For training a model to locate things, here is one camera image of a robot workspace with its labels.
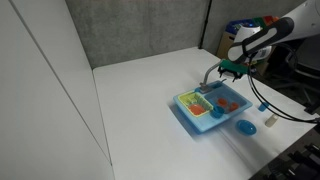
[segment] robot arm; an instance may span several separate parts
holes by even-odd
[[[256,52],[253,60],[263,59],[271,52],[268,46],[272,44],[320,34],[320,0],[308,0],[275,23],[255,32],[257,30],[250,27],[240,28],[228,51],[231,61],[236,64],[248,62],[248,56]]]

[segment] floor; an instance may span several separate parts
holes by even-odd
[[[256,79],[263,82],[264,84],[268,85],[271,88],[274,88],[278,85],[278,81],[275,81],[276,78],[270,78],[270,74],[266,74],[264,77],[262,76],[256,76]],[[281,90],[277,90],[278,92],[282,93],[283,95],[291,98],[292,100],[300,103],[305,104],[307,102],[306,97],[301,93],[301,90],[298,88],[284,88]],[[310,99],[314,101],[319,97],[319,94],[314,93],[312,91],[308,91],[308,94],[310,96]],[[316,110],[316,113],[320,115],[320,108]],[[304,146],[309,145],[310,143],[313,143],[317,146],[320,146],[320,134],[316,132],[314,129],[310,130],[308,133],[306,133],[303,137],[301,137],[298,141],[296,141],[293,145],[291,145],[288,149],[286,149],[284,152],[282,152],[278,158],[282,160],[289,160],[288,157],[289,153],[293,153],[295,151],[303,152],[305,151]],[[268,166],[265,166],[262,168],[258,173],[256,173],[251,179],[252,180],[258,180],[263,179],[263,175],[270,174],[270,169]]]

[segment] blue tray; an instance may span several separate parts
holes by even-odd
[[[242,113],[244,110],[252,106],[252,103],[249,100],[241,96],[239,93],[231,89],[229,86],[221,83],[221,81],[215,81],[213,83],[208,84],[208,86],[214,89],[206,94],[201,94],[199,92],[199,88],[196,88],[189,92],[178,94],[173,97],[173,100],[178,105],[181,113],[185,116],[185,118],[189,121],[189,123],[194,127],[194,129],[198,134],[201,134],[223,122],[226,122],[231,117],[234,117]],[[226,112],[222,115],[221,118],[218,118],[218,119],[211,115],[210,111],[212,111],[212,109],[210,108],[207,108],[205,113],[202,113],[200,115],[194,115],[187,108],[188,104],[182,101],[183,96],[190,93],[195,93],[197,97],[203,98],[204,101],[206,102],[203,102],[203,100],[201,100],[202,103],[210,103],[212,104],[212,106],[215,106],[215,102],[217,101],[218,98],[225,98],[229,103],[231,102],[238,103],[239,108],[231,112],[229,112],[227,110],[228,108],[226,108]]]

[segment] white table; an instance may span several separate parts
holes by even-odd
[[[253,103],[241,115],[196,135],[177,112],[173,96],[194,89],[219,59],[190,48],[94,70],[101,110],[117,180],[248,179],[313,125],[283,119],[264,126],[270,112],[259,112],[246,77],[225,83]],[[208,82],[220,79],[216,70]],[[286,112],[311,118],[303,107],[256,82],[258,89]],[[257,127],[246,137],[239,119]]]

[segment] black cable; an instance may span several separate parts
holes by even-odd
[[[249,68],[248,68],[248,79],[249,79],[249,83],[250,83],[250,86],[251,86],[251,90],[252,92],[254,93],[254,95],[257,97],[257,99],[263,104],[262,100],[260,98],[262,98],[265,102],[267,102],[271,107],[275,108],[276,110],[278,110],[280,113],[284,114],[285,116],[288,116],[288,117],[285,117],[285,116],[282,116],[278,113],[276,113],[275,111],[271,110],[269,107],[266,106],[266,108],[273,112],[274,114],[276,114],[277,116],[279,117],[282,117],[284,119],[287,119],[287,120],[291,120],[291,121],[296,121],[296,122],[305,122],[305,123],[317,123],[318,120],[317,119],[312,119],[312,120],[302,120],[302,119],[299,119],[299,118],[296,118],[296,117],[293,117],[283,111],[281,111],[279,108],[277,108],[276,106],[274,106],[272,103],[270,103],[269,101],[267,101],[258,91],[258,89],[256,88],[253,80],[252,80],[252,74],[251,74],[251,62],[252,62],[252,59],[253,57],[255,56],[255,54],[252,54],[250,57],[249,57]]]

